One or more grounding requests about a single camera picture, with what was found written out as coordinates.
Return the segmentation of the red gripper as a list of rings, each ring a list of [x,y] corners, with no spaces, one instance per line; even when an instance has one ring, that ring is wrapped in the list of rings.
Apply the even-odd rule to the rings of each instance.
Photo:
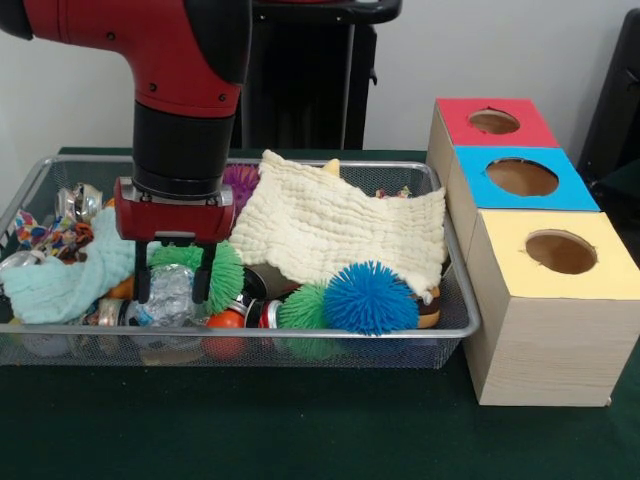
[[[136,188],[130,177],[119,177],[114,186],[116,229],[124,240],[135,242],[134,293],[140,304],[149,300],[151,271],[149,247],[165,240],[203,244],[194,273],[192,301],[203,303],[210,292],[216,243],[226,239],[235,218],[234,196],[223,185],[203,200],[174,200],[153,196]]]

